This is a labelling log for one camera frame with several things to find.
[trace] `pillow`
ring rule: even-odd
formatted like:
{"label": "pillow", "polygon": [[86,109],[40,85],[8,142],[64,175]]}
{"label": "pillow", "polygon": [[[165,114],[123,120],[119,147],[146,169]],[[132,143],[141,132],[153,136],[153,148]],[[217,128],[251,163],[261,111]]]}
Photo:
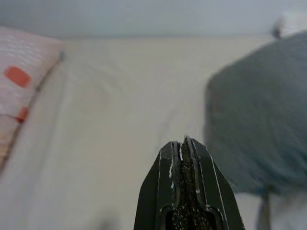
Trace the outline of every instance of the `pillow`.
{"label": "pillow", "polygon": [[0,26],[0,169],[38,86],[61,50],[58,40]]}
{"label": "pillow", "polygon": [[207,148],[235,192],[307,188],[307,33],[221,70],[206,94]]}

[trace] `gray fabric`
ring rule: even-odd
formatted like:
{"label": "gray fabric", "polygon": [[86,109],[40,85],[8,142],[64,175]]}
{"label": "gray fabric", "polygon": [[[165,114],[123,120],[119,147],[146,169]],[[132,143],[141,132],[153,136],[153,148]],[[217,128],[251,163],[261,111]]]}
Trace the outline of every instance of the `gray fabric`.
{"label": "gray fabric", "polygon": [[307,33],[226,67],[206,93],[206,144],[235,192],[307,187]]}

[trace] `wall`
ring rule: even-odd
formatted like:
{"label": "wall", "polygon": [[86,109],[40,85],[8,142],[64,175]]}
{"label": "wall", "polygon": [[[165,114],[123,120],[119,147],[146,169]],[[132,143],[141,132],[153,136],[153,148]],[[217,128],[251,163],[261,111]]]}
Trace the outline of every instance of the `wall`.
{"label": "wall", "polygon": [[307,0],[0,0],[0,24],[56,37],[267,33]]}

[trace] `bed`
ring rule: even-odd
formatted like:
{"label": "bed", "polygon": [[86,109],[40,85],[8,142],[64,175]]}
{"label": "bed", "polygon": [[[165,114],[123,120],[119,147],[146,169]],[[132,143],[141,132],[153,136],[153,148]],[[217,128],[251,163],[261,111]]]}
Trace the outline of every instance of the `bed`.
{"label": "bed", "polygon": [[[209,77],[269,35],[66,40],[0,180],[0,229],[133,229],[158,150],[203,142]],[[248,230],[261,201],[236,195]]]}

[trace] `black plastic object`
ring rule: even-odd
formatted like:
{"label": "black plastic object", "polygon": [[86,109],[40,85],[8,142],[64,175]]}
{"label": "black plastic object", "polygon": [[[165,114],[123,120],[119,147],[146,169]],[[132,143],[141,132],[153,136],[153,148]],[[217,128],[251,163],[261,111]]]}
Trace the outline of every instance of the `black plastic object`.
{"label": "black plastic object", "polygon": [[207,149],[189,137],[159,152],[142,184],[134,230],[244,230],[234,194]]}

